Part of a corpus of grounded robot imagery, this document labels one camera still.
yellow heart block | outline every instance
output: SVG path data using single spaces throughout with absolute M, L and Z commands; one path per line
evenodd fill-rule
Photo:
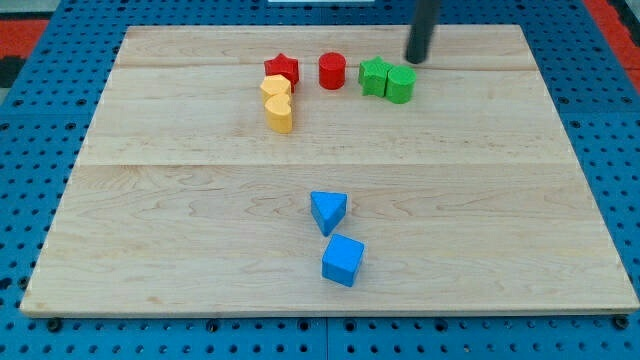
M 291 96 L 277 94 L 264 103 L 267 125 L 278 133 L 288 134 L 293 130 L 293 116 L 291 115 Z
M 265 76 L 260 84 L 260 90 L 262 91 L 262 103 L 265 104 L 270 97 L 277 94 L 291 96 L 291 82 L 282 75 Z

red cylinder block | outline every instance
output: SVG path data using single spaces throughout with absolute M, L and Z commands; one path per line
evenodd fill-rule
M 341 88 L 345 82 L 347 60 L 339 53 L 329 52 L 320 56 L 320 86 L 328 90 Z

blue cube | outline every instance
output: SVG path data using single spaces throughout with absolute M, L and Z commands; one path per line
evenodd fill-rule
M 311 192 L 311 215 L 320 232 L 329 236 L 347 212 L 347 194 L 322 191 Z
M 352 287 L 358 275 L 363 253 L 363 243 L 334 234 L 322 256 L 322 276 Z

wooden plank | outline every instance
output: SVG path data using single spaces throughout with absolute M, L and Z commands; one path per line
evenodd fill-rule
M 353 60 L 345 88 L 316 85 L 325 49 L 348 61 L 399 62 L 405 34 L 401 26 L 130 28 L 22 311 L 637 309 L 518 27 L 438 28 L 405 105 L 362 97 Z M 280 38 L 302 70 L 286 136 L 266 128 L 257 88 Z M 327 239 L 309 213 L 311 190 L 350 196 L 338 231 L 367 245 L 353 288 L 320 276 Z

triangular block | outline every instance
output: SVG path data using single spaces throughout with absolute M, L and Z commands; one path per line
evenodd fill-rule
M 347 212 L 347 195 L 322 191 L 311 192 L 311 214 L 322 235 L 329 236 Z

